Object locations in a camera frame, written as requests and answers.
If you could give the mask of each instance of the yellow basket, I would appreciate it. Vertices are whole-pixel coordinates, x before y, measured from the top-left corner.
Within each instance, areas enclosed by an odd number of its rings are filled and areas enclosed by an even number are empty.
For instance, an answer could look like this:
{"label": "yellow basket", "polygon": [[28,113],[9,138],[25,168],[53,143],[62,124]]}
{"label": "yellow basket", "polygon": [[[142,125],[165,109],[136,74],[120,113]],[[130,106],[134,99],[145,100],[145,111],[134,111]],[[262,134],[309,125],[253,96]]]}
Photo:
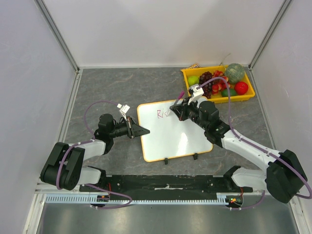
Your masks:
{"label": "yellow basket", "polygon": [[[211,72],[213,74],[216,70],[224,73],[226,67],[227,67],[227,65],[226,66],[216,66],[216,67],[200,67],[200,68],[182,70],[187,90],[189,90],[189,83],[187,82],[188,77],[200,76],[204,72]],[[255,96],[254,89],[253,89],[246,73],[245,73],[244,78],[241,81],[248,84],[248,91],[244,95],[237,95],[237,96],[231,97],[231,101],[246,101],[246,100]],[[214,103],[224,103],[224,102],[228,102],[228,99],[229,99],[228,97],[222,97],[221,93],[219,92],[217,95],[211,95],[211,99],[208,99],[208,100],[213,101]]]}

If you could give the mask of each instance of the whiteboard stand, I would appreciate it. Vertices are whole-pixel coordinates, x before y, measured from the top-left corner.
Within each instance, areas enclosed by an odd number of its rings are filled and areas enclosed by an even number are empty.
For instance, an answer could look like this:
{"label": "whiteboard stand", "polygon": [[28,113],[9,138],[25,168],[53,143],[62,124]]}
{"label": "whiteboard stand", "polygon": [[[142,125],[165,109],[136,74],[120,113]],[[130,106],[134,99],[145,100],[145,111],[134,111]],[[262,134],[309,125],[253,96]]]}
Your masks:
{"label": "whiteboard stand", "polygon": [[[206,100],[201,97],[198,103]],[[175,113],[169,112],[174,102],[146,103],[137,108],[139,125],[151,131],[141,136],[143,157],[147,162],[165,160],[167,164],[167,159],[206,153],[213,148],[202,128],[189,119],[179,121]]]}

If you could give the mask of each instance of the gray marble floor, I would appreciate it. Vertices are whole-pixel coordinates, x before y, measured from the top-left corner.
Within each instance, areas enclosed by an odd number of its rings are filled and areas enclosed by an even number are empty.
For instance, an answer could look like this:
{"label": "gray marble floor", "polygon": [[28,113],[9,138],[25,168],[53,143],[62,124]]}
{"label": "gray marble floor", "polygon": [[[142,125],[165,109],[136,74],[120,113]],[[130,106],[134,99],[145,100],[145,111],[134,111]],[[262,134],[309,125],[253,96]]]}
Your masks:
{"label": "gray marble floor", "polygon": [[[72,112],[66,142],[74,143],[91,138],[83,123],[85,109],[98,100],[114,100],[128,104],[127,114],[137,117],[137,107],[142,103],[176,99],[185,90],[183,75],[179,68],[115,68],[85,69]],[[220,117],[227,122],[228,104],[217,104]],[[234,102],[233,126],[246,137],[271,147],[257,97],[248,101]],[[87,114],[89,126],[97,129],[98,118],[104,113],[120,118],[118,110],[110,104],[94,105]],[[256,166],[243,157],[214,146],[200,154],[198,160],[186,156],[163,161],[146,162],[143,159],[141,139],[118,137],[109,154],[85,161],[84,165],[105,169],[108,174],[123,175],[222,175],[234,165],[255,169]]]}

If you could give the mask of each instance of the red handwriting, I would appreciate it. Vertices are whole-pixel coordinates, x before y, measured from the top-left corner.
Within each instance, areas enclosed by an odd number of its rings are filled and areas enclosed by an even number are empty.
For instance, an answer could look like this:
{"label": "red handwriting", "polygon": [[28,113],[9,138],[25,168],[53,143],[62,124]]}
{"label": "red handwriting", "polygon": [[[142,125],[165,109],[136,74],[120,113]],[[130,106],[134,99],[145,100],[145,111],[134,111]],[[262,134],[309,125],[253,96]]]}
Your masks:
{"label": "red handwriting", "polygon": [[169,115],[169,111],[161,111],[161,110],[157,110],[157,118],[164,118],[164,114],[165,114],[165,117],[167,117]]}

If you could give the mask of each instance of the white bracket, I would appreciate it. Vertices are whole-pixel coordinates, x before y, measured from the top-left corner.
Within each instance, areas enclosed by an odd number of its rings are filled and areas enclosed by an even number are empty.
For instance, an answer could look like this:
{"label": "white bracket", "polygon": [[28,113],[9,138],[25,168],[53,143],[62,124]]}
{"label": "white bracket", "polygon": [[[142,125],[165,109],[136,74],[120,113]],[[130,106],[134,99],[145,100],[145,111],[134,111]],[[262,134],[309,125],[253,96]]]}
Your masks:
{"label": "white bracket", "polygon": [[241,167],[233,173],[232,180],[238,187],[267,190],[267,184],[264,181],[266,177],[266,173],[261,170],[250,170]]}
{"label": "white bracket", "polygon": [[126,113],[130,109],[130,106],[118,104],[117,107],[119,108],[119,113],[121,114],[121,116],[124,117],[125,120],[127,120]]}
{"label": "white bracket", "polygon": [[193,91],[191,98],[189,99],[188,105],[191,104],[192,101],[198,101],[201,96],[204,95],[204,90],[202,88],[199,88],[198,84],[195,84],[190,87],[190,89]]}

